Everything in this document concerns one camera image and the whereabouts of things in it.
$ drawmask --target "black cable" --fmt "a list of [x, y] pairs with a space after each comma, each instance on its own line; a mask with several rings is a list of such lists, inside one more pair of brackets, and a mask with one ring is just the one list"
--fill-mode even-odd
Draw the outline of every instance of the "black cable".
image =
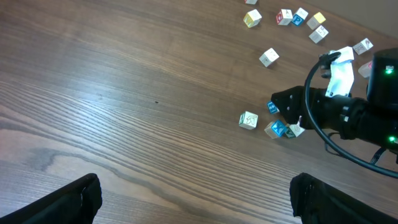
[[376, 163], [379, 161], [381, 155], [386, 151], [387, 149], [380, 148], [377, 150], [377, 152], [373, 155], [373, 158], [371, 159], [371, 164], [376, 165]]
[[[339, 134], [339, 133], [329, 133], [329, 134], [328, 134], [328, 137], [330, 138], [330, 137], [332, 137], [332, 135], [335, 135], [335, 134]], [[328, 152], [328, 153], [330, 153], [330, 154], [332, 154], [332, 155], [334, 155], [334, 156], [340, 156], [340, 157], [344, 158], [343, 156], [341, 156], [341, 155], [338, 154], [338, 153], [334, 153], [334, 152], [329, 151], [329, 149], [328, 149], [328, 144], [327, 144], [326, 142], [325, 142], [325, 150], [326, 150], [326, 152]]]
[[313, 114], [310, 110], [310, 85], [311, 85], [311, 80], [313, 78], [313, 76], [315, 75], [315, 73], [318, 70], [318, 67], [322, 64], [325, 63], [328, 60], [335, 60], [337, 59], [339, 56], [341, 55], [340, 52], [335, 52], [333, 54], [330, 54], [329, 56], [322, 58], [318, 61], [317, 64], [315, 64], [315, 66], [311, 69], [310, 73], [308, 74], [307, 79], [305, 80], [305, 85], [304, 85], [304, 94], [303, 94], [303, 100], [304, 100], [304, 104], [305, 104], [305, 114], [307, 115], [307, 117], [309, 118], [308, 120], [310, 121], [310, 124], [312, 126], [312, 128], [318, 133], [318, 135], [334, 150], [336, 151], [338, 154], [342, 155], [344, 158], [355, 162], [356, 164], [363, 166], [367, 169], [373, 170], [374, 172], [378, 172], [382, 175], [386, 175], [389, 177], [393, 177], [398, 179], [398, 172], [394, 172], [388, 169], [384, 169], [382, 167], [378, 167], [375, 165], [372, 165], [356, 156], [353, 156], [352, 154], [348, 153], [347, 151], [345, 151], [344, 149], [342, 149], [341, 147], [339, 147], [335, 142], [333, 142], [332, 140], [330, 140], [330, 138], [327, 136], [327, 134], [325, 132], [323, 132], [323, 130], [319, 127], [319, 125], [315, 122], [315, 119], [313, 117]]

